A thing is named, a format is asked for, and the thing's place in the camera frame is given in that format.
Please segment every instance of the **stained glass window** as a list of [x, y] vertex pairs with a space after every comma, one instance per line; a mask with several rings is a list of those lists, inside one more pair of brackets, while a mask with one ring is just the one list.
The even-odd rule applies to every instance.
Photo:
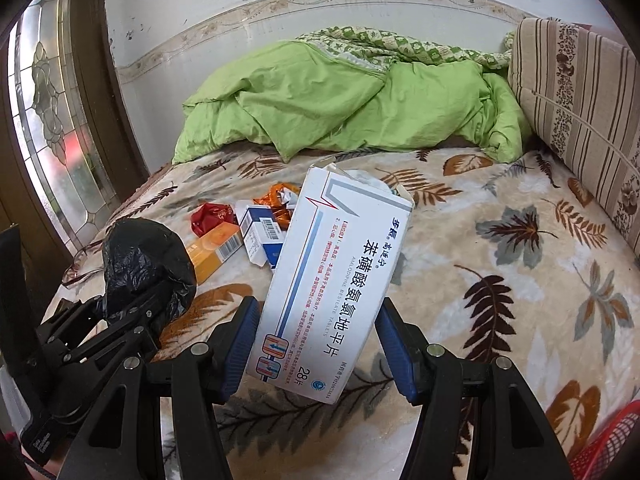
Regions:
[[74, 72], [69, 0], [33, 0], [9, 38], [9, 96], [22, 158], [72, 254], [120, 205], [87, 124]]

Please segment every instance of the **green comforter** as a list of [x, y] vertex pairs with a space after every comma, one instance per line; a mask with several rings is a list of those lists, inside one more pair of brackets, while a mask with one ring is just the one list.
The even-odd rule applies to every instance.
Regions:
[[303, 148], [414, 150], [453, 134], [511, 162], [530, 128], [489, 72], [509, 60], [356, 27], [281, 41], [216, 70], [187, 99], [174, 163], [241, 139], [273, 143], [287, 162]]

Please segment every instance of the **orange medicine box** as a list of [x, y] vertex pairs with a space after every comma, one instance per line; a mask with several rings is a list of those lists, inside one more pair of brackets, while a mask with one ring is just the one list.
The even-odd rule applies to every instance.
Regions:
[[187, 247], [187, 253], [196, 269], [198, 285], [204, 283], [241, 246], [240, 227], [222, 222]]

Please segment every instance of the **striped pillow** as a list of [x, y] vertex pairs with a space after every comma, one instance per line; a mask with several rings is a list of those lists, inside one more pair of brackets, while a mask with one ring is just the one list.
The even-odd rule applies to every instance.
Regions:
[[527, 18], [509, 82], [534, 131], [640, 256], [640, 72], [633, 53], [571, 23]]

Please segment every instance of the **bedspread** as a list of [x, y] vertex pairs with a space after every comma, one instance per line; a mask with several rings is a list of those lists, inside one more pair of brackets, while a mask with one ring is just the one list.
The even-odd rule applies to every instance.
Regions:
[[[284, 164], [272, 147], [235, 143], [174, 167], [119, 216], [162, 222], [189, 244], [189, 216], [201, 203], [233, 203], [261, 196], [275, 182], [301, 183], [325, 155], [305, 150]], [[343, 169], [403, 184], [417, 204], [388, 289], [404, 320], [459, 356], [510, 357], [565, 453], [575, 456], [640, 384], [640, 270], [590, 193], [551, 152], [529, 152], [513, 164], [497, 164], [476, 148], [366, 149], [337, 159]], [[99, 269], [99, 249], [78, 258], [68, 278]], [[166, 327], [156, 358], [206, 339], [243, 296], [263, 300], [271, 276], [240, 249]], [[86, 300], [103, 291], [96, 272], [64, 295]], [[494, 300], [481, 301], [487, 297]], [[163, 401], [163, 452], [168, 478], [179, 478], [170, 410]], [[336, 404], [245, 376], [215, 413], [236, 479], [360, 480], [398, 478], [419, 409], [398, 394], [373, 331]], [[460, 464], [470, 448], [467, 415]]]

